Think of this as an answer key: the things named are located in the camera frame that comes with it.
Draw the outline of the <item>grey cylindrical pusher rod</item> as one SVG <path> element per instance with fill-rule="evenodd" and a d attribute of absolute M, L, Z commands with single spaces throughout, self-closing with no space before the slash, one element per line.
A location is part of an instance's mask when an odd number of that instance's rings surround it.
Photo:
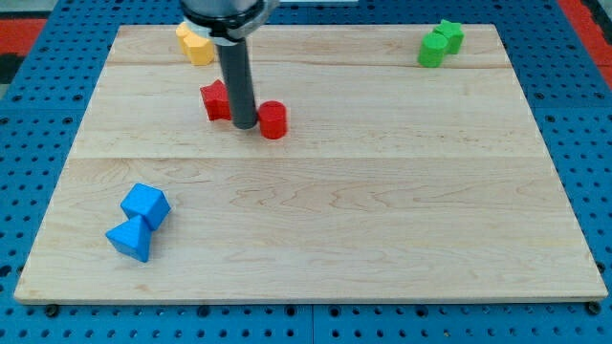
<path fill-rule="evenodd" d="M 217 53 L 225 82 L 232 124 L 242 130 L 258 121 L 248 44 L 242 39 L 230 46 L 218 46 Z"/>

